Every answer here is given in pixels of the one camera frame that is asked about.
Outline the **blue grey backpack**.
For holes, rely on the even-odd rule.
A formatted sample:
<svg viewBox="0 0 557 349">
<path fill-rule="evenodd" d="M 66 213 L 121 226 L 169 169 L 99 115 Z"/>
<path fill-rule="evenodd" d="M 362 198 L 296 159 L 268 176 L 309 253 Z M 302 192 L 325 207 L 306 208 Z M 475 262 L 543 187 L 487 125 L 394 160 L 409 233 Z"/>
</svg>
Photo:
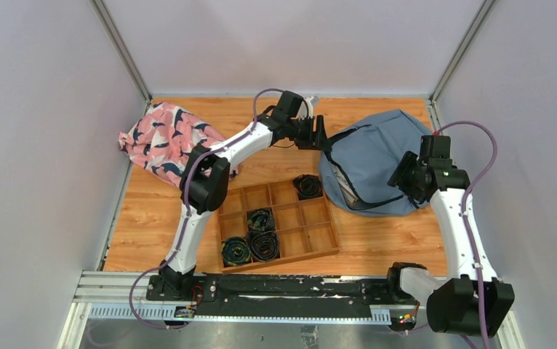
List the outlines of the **blue grey backpack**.
<svg viewBox="0 0 557 349">
<path fill-rule="evenodd" d="M 418 152 L 421 137 L 431 134 L 414 116 L 396 109 L 367 116 L 331 136 L 332 149 L 321 154 L 318 165 L 326 197 L 346 212 L 368 217 L 405 216 L 426 207 L 428 202 L 416 207 L 387 182 L 403 155 Z M 342 170 L 359 197 L 356 209 L 345 203 L 332 164 Z"/>
</svg>

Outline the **white furniture book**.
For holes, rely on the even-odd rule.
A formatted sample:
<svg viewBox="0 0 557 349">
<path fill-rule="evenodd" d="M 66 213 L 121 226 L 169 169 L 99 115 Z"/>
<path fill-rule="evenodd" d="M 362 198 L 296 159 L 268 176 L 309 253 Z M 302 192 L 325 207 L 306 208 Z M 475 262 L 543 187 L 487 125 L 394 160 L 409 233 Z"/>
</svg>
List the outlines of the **white furniture book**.
<svg viewBox="0 0 557 349">
<path fill-rule="evenodd" d="M 350 186 L 348 182 L 348 178 L 342 172 L 342 170 L 337 166 L 335 166 L 334 164 L 331 165 L 331 168 L 340 186 L 340 190 L 342 192 L 345 203 L 348 205 L 350 209 L 356 209 L 360 200 L 359 197 L 354 192 L 354 190 L 352 189 L 352 187 Z"/>
</svg>

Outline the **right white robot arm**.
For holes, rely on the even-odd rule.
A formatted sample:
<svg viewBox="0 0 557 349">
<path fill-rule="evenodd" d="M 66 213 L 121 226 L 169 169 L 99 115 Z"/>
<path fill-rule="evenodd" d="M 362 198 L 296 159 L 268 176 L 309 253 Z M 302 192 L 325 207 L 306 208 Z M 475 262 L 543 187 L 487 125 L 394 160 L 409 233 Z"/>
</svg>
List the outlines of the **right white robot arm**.
<svg viewBox="0 0 557 349">
<path fill-rule="evenodd" d="M 491 338 L 515 293 L 486 257 L 471 182 L 468 173 L 453 164 L 450 146 L 447 136 L 423 136 L 420 152 L 406 152 L 388 181 L 409 198 L 430 204 L 446 252 L 446 280 L 433 277 L 424 265 L 395 262 L 388 269 L 385 293 L 394 303 L 414 300 L 424 305 L 434 332 Z"/>
</svg>

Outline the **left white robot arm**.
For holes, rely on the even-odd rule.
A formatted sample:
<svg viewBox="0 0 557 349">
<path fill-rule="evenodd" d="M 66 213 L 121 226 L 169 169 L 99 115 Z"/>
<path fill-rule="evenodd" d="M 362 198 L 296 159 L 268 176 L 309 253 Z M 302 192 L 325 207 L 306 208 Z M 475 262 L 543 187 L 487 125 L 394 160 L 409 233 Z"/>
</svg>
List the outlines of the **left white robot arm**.
<svg viewBox="0 0 557 349">
<path fill-rule="evenodd" d="M 252 121 L 234 136 L 193 148 L 180 183 L 183 204 L 175 239 L 158 269 L 173 299 L 185 300 L 193 291 L 201 238 L 210 216 L 225 201 L 230 174 L 240 163 L 283 139 L 303 150 L 330 150 L 324 118 L 314 113 L 318 103 L 316 95 L 283 90 L 275 106 L 254 112 Z"/>
</svg>

